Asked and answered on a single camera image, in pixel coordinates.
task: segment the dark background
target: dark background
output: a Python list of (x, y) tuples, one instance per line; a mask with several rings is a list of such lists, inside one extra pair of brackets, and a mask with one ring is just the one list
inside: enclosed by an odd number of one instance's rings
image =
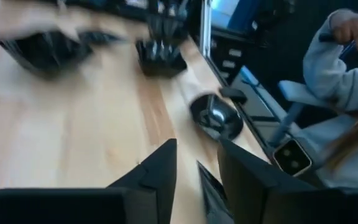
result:
[[(262, 0), (261, 4), (263, 7), (269, 2)], [(358, 0), (297, 0), (294, 15), (271, 31), (271, 46), (264, 50), (249, 49), (245, 65), (285, 110), (290, 103), (280, 93), (277, 83), (280, 80), (304, 83), (302, 60), (311, 39), (331, 12), (344, 7), (358, 12)], [(349, 68), (358, 67), (358, 54), (348, 56), (346, 62)], [(305, 127), (332, 116), (330, 111), (308, 107), (297, 123)]]

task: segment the wooden table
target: wooden table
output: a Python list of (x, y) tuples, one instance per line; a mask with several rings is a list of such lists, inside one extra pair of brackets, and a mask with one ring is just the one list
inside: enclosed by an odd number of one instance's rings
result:
[[(54, 24), (73, 37), (79, 27), (147, 36), (145, 24), (118, 17), (0, 0), (0, 32)], [(172, 223), (204, 223), (196, 161), (219, 178), (218, 145), (194, 127), (188, 103), (218, 90), (214, 73), (190, 40), (182, 48), (188, 70), (171, 80), (145, 78), (133, 44), (94, 51), (77, 70), (45, 82), (0, 47), (0, 188), (105, 187), (177, 138)], [(235, 143), (267, 160), (247, 126)]]

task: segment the chair armrest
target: chair armrest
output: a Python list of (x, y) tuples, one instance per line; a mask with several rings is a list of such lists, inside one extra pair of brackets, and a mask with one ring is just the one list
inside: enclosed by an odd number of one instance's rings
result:
[(306, 105), (318, 106), (321, 108), (330, 108), (323, 100), (319, 100), (307, 89), (306, 85), (283, 80), (278, 83), (278, 87), (286, 100), (295, 103), (304, 103)]

